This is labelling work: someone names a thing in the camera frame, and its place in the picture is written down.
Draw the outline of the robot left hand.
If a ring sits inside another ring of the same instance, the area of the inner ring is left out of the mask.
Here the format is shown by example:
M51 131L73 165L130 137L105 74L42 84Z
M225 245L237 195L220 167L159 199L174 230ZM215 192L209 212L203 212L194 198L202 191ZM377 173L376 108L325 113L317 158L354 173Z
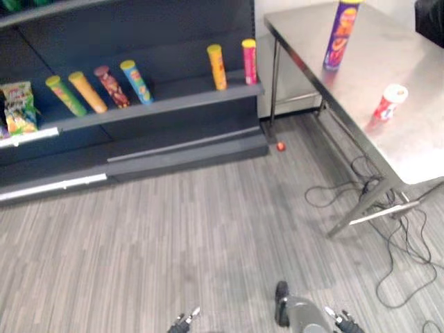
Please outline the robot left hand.
M189 333L191 332L191 324L198 318L200 314L200 307L197 306L189 314L180 314L171 327L168 329L168 333Z

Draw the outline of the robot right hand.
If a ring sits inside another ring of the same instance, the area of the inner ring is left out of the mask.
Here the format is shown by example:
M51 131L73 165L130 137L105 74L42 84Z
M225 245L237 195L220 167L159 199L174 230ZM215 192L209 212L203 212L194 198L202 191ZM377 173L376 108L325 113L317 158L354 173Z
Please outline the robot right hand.
M335 325L343 333L364 333L364 330L355 322L354 318L346 311L336 313L332 308L325 306L324 310L334 319Z

